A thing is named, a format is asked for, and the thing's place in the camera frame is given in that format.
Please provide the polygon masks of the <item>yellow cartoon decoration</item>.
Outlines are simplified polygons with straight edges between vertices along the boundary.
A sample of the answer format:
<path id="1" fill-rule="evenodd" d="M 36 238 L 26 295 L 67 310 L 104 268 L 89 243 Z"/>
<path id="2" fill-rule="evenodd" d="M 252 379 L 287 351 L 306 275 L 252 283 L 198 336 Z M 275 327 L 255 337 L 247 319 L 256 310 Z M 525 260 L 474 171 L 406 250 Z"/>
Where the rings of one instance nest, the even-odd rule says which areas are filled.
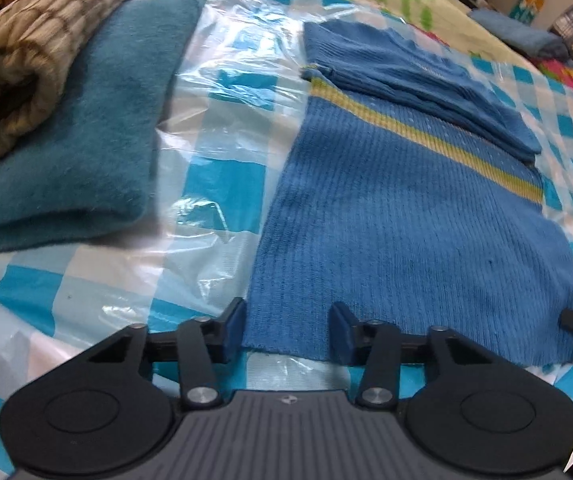
<path id="1" fill-rule="evenodd" d="M 536 15 L 541 12 L 545 0 L 518 0 L 509 12 L 509 18 L 522 24 L 530 25 Z"/>

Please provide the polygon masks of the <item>folded blue grey cloth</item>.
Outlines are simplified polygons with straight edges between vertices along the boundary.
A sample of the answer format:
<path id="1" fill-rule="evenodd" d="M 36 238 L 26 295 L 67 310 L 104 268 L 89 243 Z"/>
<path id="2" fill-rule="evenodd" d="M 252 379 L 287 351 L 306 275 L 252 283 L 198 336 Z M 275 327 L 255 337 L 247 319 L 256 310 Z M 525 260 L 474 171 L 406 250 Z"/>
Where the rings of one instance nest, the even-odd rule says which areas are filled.
<path id="1" fill-rule="evenodd" d="M 560 62 L 570 59 L 570 52 L 563 39 L 538 28 L 523 24 L 505 14 L 488 9 L 474 9 L 469 18 L 504 44 L 525 54 L 528 58 L 550 58 Z"/>

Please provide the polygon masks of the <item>beige checkered folded blanket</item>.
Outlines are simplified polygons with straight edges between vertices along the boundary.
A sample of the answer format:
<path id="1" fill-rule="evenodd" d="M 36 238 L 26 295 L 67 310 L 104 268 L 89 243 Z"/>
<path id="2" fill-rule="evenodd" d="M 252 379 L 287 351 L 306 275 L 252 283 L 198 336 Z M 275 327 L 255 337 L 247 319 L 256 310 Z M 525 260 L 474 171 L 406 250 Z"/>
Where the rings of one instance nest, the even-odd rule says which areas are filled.
<path id="1" fill-rule="evenodd" d="M 70 66 L 127 0 L 15 0 L 0 11 L 0 158 L 55 110 Z"/>

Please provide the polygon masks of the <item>blue yellow-striped knit sweater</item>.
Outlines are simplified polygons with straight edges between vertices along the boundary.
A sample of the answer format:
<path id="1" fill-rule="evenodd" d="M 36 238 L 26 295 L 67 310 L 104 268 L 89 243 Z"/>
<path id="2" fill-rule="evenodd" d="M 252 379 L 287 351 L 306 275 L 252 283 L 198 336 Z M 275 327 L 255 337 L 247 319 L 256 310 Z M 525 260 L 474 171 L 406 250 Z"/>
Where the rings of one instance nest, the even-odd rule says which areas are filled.
<path id="1" fill-rule="evenodd" d="M 573 254 L 544 216 L 541 151 L 469 72 L 392 29 L 303 31 L 305 117 L 262 228 L 244 342 L 327 360 L 328 314 L 452 328 L 503 358 L 573 358 Z"/>

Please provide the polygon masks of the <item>teal fleece blanket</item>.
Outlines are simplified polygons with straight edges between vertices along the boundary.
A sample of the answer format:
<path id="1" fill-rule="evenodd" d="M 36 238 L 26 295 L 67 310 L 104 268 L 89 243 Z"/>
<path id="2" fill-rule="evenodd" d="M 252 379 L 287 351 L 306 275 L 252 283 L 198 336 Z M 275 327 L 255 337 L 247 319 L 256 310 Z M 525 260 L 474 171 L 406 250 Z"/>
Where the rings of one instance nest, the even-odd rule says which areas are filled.
<path id="1" fill-rule="evenodd" d="M 205 0 L 131 0 L 102 24 L 54 113 L 0 160 L 0 252 L 127 229 L 150 210 L 155 127 Z"/>

